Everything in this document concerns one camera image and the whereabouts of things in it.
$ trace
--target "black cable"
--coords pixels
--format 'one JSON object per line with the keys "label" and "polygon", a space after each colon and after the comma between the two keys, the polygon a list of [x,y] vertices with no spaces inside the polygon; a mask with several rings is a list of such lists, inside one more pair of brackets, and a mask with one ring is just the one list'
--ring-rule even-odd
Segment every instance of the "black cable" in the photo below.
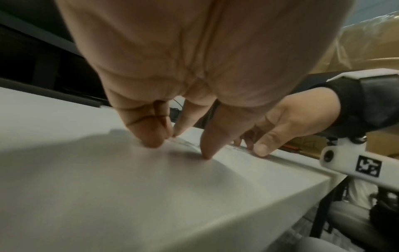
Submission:
{"label": "black cable", "polygon": [[175,99],[173,99],[175,102],[177,102],[179,105],[180,105],[180,107],[182,107],[182,109],[183,109],[183,106],[178,102],[178,101],[176,101]]}

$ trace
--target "hand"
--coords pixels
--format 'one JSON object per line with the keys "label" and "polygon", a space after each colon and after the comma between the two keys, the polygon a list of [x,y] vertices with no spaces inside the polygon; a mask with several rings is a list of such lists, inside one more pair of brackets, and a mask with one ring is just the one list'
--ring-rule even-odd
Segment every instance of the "hand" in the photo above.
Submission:
{"label": "hand", "polygon": [[201,138],[211,158],[287,95],[322,56],[353,0],[57,0],[126,127],[149,147],[172,134],[168,101],[186,98],[174,135],[218,98]]}
{"label": "hand", "polygon": [[327,129],[341,111],[338,96],[329,88],[315,88],[285,97],[266,113],[263,120],[234,141],[243,139],[248,149],[264,157],[294,137]]}

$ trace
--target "table surface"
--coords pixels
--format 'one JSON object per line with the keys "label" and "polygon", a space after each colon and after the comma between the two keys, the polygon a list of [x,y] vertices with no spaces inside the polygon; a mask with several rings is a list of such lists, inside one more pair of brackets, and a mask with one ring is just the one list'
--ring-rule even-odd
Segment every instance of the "table surface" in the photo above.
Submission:
{"label": "table surface", "polygon": [[0,88],[1,251],[260,251],[337,186],[318,160],[202,130],[141,146],[111,108]]}

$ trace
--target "fingernail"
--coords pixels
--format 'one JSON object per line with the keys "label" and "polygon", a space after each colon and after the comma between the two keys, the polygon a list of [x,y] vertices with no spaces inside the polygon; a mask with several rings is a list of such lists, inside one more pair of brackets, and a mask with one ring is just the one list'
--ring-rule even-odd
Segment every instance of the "fingernail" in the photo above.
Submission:
{"label": "fingernail", "polygon": [[261,157],[264,157],[269,154],[269,147],[264,144],[259,144],[255,146],[255,153]]}

